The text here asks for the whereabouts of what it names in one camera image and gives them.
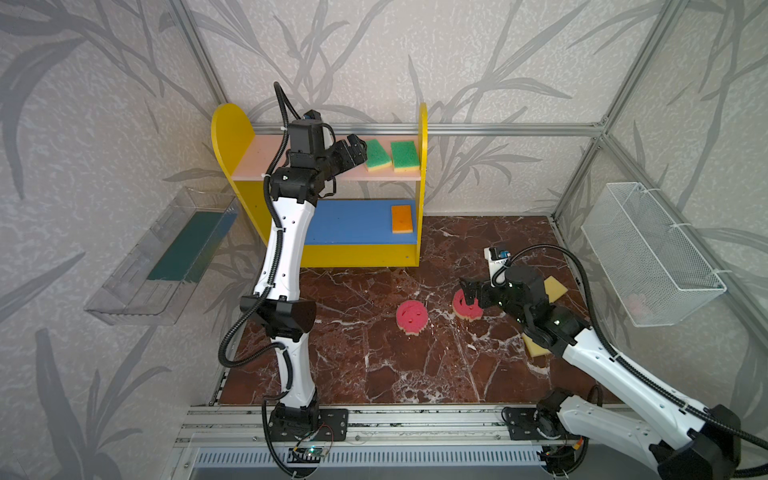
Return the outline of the yellow sponge green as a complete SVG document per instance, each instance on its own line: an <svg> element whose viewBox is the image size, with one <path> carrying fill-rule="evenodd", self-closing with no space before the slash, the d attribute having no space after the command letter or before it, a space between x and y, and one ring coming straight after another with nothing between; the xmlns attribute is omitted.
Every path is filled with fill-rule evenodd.
<svg viewBox="0 0 768 480"><path fill-rule="evenodd" d="M392 165L397 173L418 171L420 158L414 141L396 141L391 143Z"/></svg>

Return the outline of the pink round sponge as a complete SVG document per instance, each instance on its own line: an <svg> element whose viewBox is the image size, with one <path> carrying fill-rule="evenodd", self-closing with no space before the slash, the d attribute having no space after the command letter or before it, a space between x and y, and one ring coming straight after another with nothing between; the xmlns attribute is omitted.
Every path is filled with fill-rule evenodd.
<svg viewBox="0 0 768 480"><path fill-rule="evenodd" d="M456 317L467 321L479 320L484 314L484 310L479 306L478 299L474 298L469 302L462 289L459 289L454 293L452 309Z"/></svg>
<svg viewBox="0 0 768 480"><path fill-rule="evenodd" d="M428 310L419 301L407 300L397 308L396 325L406 335L419 335L428 322Z"/></svg>

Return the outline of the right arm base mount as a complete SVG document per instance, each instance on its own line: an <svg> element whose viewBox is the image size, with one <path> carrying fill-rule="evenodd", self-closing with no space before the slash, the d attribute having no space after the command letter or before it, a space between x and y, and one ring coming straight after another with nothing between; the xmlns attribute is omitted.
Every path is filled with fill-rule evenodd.
<svg viewBox="0 0 768 480"><path fill-rule="evenodd" d="M504 406L501 419L511 440L560 440L562 432L549 420L541 420L535 407Z"/></svg>

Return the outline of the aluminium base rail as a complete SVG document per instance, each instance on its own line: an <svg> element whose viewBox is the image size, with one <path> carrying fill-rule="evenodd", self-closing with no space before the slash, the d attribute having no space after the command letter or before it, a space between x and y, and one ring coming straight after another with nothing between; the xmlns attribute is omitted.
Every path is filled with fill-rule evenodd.
<svg viewBox="0 0 768 480"><path fill-rule="evenodd" d="M531 466L579 462L587 444L562 433L560 440L511 440L499 404L371 404L348 409L344 441L311 438L276 442L257 406L194 407L174 442L180 469L223 467L291 470L342 467Z"/></svg>

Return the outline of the clear plastic wall bin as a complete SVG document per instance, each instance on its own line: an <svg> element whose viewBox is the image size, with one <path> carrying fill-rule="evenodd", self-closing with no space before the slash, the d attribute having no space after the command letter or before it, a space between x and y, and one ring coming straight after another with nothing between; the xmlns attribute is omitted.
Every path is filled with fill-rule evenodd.
<svg viewBox="0 0 768 480"><path fill-rule="evenodd" d="M110 326L175 324L237 216L232 193L180 189L85 311Z"/></svg>

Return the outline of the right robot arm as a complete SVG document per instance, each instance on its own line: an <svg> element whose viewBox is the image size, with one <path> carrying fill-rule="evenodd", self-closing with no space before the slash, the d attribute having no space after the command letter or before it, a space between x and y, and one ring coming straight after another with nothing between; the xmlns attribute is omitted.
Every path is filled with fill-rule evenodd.
<svg viewBox="0 0 768 480"><path fill-rule="evenodd" d="M501 271L505 280L460 280L466 301L498 307L535 344L590 375L622 400L635 418L617 414L558 390L539 404L543 415L571 434L607 445L655 470L662 479L746 479L764 476L766 465L741 467L741 446L766 448L741 428L723 405L708 408L674 392L599 335L572 310L552 303L544 279L530 267Z"/></svg>

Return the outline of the pink round sponge right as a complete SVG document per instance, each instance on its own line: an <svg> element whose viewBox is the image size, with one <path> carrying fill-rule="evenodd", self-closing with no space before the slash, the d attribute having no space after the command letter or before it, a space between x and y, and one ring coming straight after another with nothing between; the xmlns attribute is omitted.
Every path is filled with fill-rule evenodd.
<svg viewBox="0 0 768 480"><path fill-rule="evenodd" d="M459 289L454 293L452 309L456 317L467 321L479 320L484 314L484 310L479 306L478 299L474 298L469 302L462 289Z"/></svg>

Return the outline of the pink object in basket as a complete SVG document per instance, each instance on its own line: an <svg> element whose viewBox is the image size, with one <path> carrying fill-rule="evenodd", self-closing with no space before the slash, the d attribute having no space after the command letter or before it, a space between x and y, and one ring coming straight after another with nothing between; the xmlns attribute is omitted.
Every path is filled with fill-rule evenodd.
<svg viewBox="0 0 768 480"><path fill-rule="evenodd" d="M653 317L653 312L648 305L647 297L644 294L630 294L625 298L624 305L637 323L645 322Z"/></svg>

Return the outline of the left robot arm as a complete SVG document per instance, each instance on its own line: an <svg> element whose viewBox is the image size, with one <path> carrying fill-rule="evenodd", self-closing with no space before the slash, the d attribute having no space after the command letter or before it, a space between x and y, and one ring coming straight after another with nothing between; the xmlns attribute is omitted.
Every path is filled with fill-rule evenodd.
<svg viewBox="0 0 768 480"><path fill-rule="evenodd" d="M288 164L272 161L263 184L270 215L270 237L262 274L254 293L245 298L245 310L225 334L218 350L219 363L229 369L246 366L273 351L278 358L281 391L266 396L275 404L275 419L315 428L318 421L316 386L309 362L309 332L316 303L300 298L300 267L306 237L325 183L367 160L367 144L351 134L325 151L307 142L288 153ZM263 326L270 343L240 358L227 356L235 334L254 320Z"/></svg>

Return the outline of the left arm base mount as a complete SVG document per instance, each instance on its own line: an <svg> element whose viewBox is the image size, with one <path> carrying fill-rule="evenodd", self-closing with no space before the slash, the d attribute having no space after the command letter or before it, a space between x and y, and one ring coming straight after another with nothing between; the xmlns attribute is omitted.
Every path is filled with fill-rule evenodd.
<svg viewBox="0 0 768 480"><path fill-rule="evenodd" d="M337 408L299 413L276 410L267 422L270 439L276 442L296 442L306 438L320 442L344 441L348 427L349 410Z"/></svg>

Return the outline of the green top sponge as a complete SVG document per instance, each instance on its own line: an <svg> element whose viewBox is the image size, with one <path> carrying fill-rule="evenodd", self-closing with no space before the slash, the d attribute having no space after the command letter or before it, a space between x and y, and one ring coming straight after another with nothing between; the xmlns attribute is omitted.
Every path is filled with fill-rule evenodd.
<svg viewBox="0 0 768 480"><path fill-rule="evenodd" d="M367 140L366 146L367 160L365 166L369 172L379 171L391 165L392 159L390 155L378 140Z"/></svg>

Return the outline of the pink round sponge left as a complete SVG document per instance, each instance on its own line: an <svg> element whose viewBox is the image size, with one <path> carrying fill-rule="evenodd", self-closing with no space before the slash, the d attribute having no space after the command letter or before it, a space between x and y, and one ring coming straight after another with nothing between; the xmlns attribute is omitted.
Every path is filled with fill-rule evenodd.
<svg viewBox="0 0 768 480"><path fill-rule="evenodd" d="M396 325L406 335L419 335L428 322L428 310L419 301L407 300L397 308Z"/></svg>

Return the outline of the yellow shelf pink blue boards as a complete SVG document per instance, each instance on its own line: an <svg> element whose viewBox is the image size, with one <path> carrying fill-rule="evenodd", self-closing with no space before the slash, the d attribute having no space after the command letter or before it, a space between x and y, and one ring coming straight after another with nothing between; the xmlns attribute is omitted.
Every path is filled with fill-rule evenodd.
<svg viewBox="0 0 768 480"><path fill-rule="evenodd" d="M396 141L414 141L418 171L397 173L392 167L369 172L358 166L338 177L350 182L405 182L415 185L410 199L326 199L318 203L307 233L303 268L416 267L419 265L428 163L428 119L420 105L417 126L397 124L373 136L386 151ZM261 239L269 241L271 219L263 198L263 176L281 137L257 135L246 113L235 104L217 107L211 123L213 151L247 218ZM409 204L414 232L393 234L391 207Z"/></svg>

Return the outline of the yellow sponge near right base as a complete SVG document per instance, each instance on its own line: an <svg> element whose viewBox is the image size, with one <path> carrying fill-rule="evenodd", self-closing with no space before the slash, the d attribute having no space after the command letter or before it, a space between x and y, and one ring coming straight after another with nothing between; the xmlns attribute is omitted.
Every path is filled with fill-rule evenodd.
<svg viewBox="0 0 768 480"><path fill-rule="evenodd" d="M531 358L543 357L551 354L548 349L537 345L527 334L523 334L522 339Z"/></svg>

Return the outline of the orange sponge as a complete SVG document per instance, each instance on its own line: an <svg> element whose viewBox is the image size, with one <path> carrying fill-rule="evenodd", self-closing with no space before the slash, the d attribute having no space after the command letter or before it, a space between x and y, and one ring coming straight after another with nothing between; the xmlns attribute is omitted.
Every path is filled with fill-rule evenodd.
<svg viewBox="0 0 768 480"><path fill-rule="evenodd" d="M391 207L391 231L393 234L411 234L414 232L412 208L409 204Z"/></svg>

